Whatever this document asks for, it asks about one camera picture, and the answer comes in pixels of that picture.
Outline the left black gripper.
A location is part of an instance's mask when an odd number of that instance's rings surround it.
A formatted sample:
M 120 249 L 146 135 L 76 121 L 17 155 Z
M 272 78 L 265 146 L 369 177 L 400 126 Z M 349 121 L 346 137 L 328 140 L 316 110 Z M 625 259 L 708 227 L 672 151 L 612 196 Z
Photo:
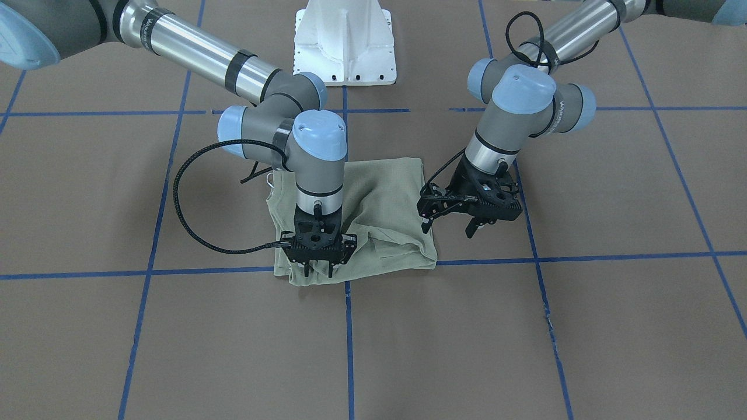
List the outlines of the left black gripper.
M 506 160 L 499 160 L 494 173 L 485 173 L 469 162 L 467 157 L 457 155 L 456 170 L 446 186 L 446 213 L 458 212 L 472 216 L 465 226 L 465 236 L 474 237 L 483 223 L 514 221 L 522 213 L 519 202 L 520 189 L 509 173 Z M 423 207 L 421 230 L 427 234 L 433 221 L 439 218 L 438 207 Z

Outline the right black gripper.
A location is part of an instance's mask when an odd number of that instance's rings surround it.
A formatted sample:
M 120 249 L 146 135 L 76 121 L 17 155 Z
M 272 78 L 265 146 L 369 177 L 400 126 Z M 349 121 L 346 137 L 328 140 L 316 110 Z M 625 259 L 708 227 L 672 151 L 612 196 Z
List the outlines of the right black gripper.
M 312 273 L 310 261 L 327 261 L 327 277 L 333 278 L 336 266 L 345 265 L 357 250 L 357 236 L 342 233 L 342 220 L 341 208 L 328 215 L 316 215 L 295 207 L 295 230 L 281 233 L 280 247 L 290 261 L 299 263 L 305 278 Z

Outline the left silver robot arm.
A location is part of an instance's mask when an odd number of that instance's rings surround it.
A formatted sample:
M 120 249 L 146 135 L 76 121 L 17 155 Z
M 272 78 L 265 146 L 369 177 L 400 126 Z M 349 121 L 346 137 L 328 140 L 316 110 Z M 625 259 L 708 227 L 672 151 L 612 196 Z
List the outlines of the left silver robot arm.
M 514 221 L 522 212 L 520 186 L 510 170 L 529 138 L 581 130 L 595 116 L 596 98 L 578 83 L 557 83 L 553 72 L 589 55 L 599 40 L 625 22 L 655 14 L 717 26 L 743 26 L 744 1 L 584 1 L 544 27 L 528 11 L 538 34 L 514 45 L 503 59 L 484 58 L 467 77 L 469 92 L 485 104 L 469 144 L 457 152 L 457 168 L 445 188 L 428 179 L 420 192 L 422 231 L 452 212 L 470 215 L 467 237 L 484 225 Z

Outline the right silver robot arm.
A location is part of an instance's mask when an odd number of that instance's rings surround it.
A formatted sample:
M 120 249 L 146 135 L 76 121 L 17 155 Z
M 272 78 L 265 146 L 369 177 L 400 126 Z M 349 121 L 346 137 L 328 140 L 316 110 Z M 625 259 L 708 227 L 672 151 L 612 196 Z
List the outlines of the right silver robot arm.
M 158 1 L 290 69 L 299 1 Z M 274 250 L 219 254 L 173 215 L 171 176 L 246 104 L 164 58 L 107 43 L 38 70 L 2 63 L 2 282 L 272 271 Z M 180 197 L 190 226 L 223 247 L 274 239 L 251 160 L 211 151 Z

